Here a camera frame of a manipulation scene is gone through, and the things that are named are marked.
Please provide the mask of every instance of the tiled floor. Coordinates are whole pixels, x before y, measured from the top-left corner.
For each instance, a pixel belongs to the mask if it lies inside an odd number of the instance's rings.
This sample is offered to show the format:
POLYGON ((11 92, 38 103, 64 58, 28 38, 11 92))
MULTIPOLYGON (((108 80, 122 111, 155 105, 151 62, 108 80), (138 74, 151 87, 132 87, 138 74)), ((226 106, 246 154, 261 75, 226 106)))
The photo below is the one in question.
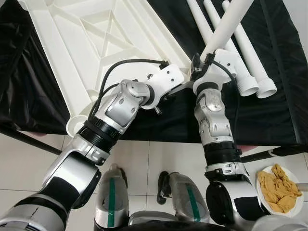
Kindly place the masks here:
MULTIPOLYGON (((63 148, 69 137, 48 135, 40 137, 56 148, 63 148)), ((0 135, 0 214, 16 202, 25 198, 41 187, 46 169, 56 158, 55 155, 0 135)), ((270 147, 258 147, 246 154, 267 150, 270 147)), ((287 157, 275 157, 247 163, 246 168, 255 181, 256 172, 262 168, 279 163, 291 170, 301 182, 308 182, 308 155, 298 154, 287 157)), ((111 156, 100 167, 104 173, 111 163, 118 163, 128 177, 130 212, 156 210, 174 213, 171 199, 165 205, 156 202, 157 180, 163 170, 178 171, 189 176, 198 186, 203 197, 208 185, 204 177, 205 159, 201 145, 186 143, 119 141, 111 156)), ((73 210, 68 221, 68 231, 91 229, 93 225, 95 190, 89 202, 81 209, 73 210)), ((304 194, 305 203, 298 218, 308 223, 308 193, 304 194)))

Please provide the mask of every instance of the yellow food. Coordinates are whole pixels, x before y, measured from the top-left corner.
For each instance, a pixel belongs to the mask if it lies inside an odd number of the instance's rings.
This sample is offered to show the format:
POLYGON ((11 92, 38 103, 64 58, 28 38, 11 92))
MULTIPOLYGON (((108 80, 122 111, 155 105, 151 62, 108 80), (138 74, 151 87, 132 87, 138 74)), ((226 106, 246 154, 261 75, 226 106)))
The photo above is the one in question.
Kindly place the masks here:
POLYGON ((296 198, 302 193, 278 164, 275 164, 271 170, 274 174, 258 172, 262 194, 272 210, 287 213, 295 206, 296 198))

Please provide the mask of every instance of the green stripe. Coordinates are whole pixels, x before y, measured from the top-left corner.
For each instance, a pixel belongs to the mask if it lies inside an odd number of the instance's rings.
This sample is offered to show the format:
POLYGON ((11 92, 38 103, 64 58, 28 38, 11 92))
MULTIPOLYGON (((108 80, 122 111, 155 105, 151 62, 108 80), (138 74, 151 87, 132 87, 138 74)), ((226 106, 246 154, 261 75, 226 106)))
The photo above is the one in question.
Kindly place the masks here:
POLYGON ((200 222, 200 214, 199 214, 196 198, 193 194, 192 187, 189 184, 186 184, 186 188, 187 188, 189 200, 190 200, 191 206, 192 206, 194 221, 200 222))
POLYGON ((115 226, 115 179, 110 178, 109 182, 109 204, 108 204, 108 228, 115 226))

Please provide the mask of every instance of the black tablecloth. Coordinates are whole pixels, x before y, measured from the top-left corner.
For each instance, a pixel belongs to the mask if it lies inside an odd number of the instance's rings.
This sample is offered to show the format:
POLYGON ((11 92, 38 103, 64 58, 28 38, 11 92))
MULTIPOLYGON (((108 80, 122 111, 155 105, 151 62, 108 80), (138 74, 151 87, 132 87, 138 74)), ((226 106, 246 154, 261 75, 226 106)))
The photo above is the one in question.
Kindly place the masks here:
MULTIPOLYGON (((220 16, 222 0, 212 0, 220 16)), ((192 58, 205 47, 186 0, 148 0, 192 58)), ((208 19, 198 0, 201 9, 208 19)), ((242 21, 277 93, 266 99, 241 97, 237 142, 248 145, 308 144, 308 66, 297 30, 282 0, 255 0, 242 21)), ((233 121, 235 92, 222 91, 233 121)), ((190 89, 154 111, 140 110, 122 137, 127 140, 200 142, 190 89)), ((0 9, 0 122, 13 129, 65 134, 69 113, 31 19, 16 0, 0 9)))

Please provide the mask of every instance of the plate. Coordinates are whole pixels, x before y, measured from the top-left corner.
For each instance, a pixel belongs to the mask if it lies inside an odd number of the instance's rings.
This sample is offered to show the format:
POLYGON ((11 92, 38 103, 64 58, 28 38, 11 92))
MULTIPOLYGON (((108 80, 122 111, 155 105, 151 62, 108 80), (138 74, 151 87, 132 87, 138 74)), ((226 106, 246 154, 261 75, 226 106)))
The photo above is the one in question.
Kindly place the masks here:
MULTIPOLYGON (((273 166, 268 166, 266 167, 265 169, 263 169, 262 171, 265 171, 267 173, 272 173, 272 168, 273 166)), ((299 180, 296 178, 296 176, 289 170, 287 170, 286 168, 284 167, 281 167, 282 170, 286 173, 286 175, 288 176, 289 180, 293 181, 294 183, 300 183, 299 180)), ((261 191, 261 187, 260 187, 260 183, 258 181, 258 178, 256 179, 256 189, 257 189, 257 193, 258 193, 258 196, 260 198, 260 201, 261 203, 263 204, 263 206, 271 213, 271 214, 275 214, 275 215, 283 215, 283 216, 286 216, 286 217, 289 217, 289 218, 292 218, 294 216, 296 216, 300 210, 302 209, 303 207, 303 204, 304 204, 304 196, 300 196, 296 199, 296 204, 295 206, 287 213, 280 213, 280 212, 275 212, 274 210, 271 209, 270 205, 266 202, 266 200, 264 199, 264 196, 262 194, 262 191, 261 191)))

